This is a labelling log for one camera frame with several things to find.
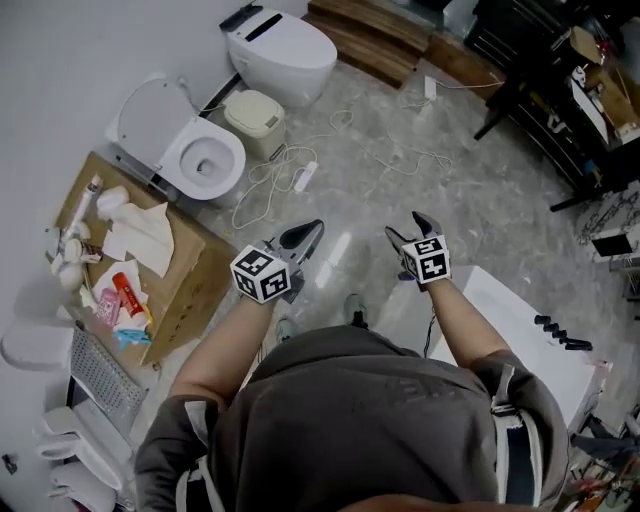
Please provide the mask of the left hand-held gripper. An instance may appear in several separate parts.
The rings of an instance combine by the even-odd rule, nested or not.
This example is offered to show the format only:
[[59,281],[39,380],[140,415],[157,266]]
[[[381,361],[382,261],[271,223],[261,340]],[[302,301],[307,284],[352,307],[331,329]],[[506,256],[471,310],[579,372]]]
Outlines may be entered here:
[[230,264],[236,290],[258,304],[275,299],[291,304],[305,284],[302,266],[315,252],[324,230],[324,222],[315,219],[247,245]]

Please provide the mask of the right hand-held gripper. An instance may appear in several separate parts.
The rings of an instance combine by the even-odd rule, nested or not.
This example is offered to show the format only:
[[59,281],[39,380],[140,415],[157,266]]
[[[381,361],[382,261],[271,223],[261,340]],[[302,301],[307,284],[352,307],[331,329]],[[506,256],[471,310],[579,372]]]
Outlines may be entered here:
[[411,214],[421,231],[420,238],[407,239],[390,226],[384,228],[398,258],[419,285],[450,278],[450,253],[440,224],[422,212]]

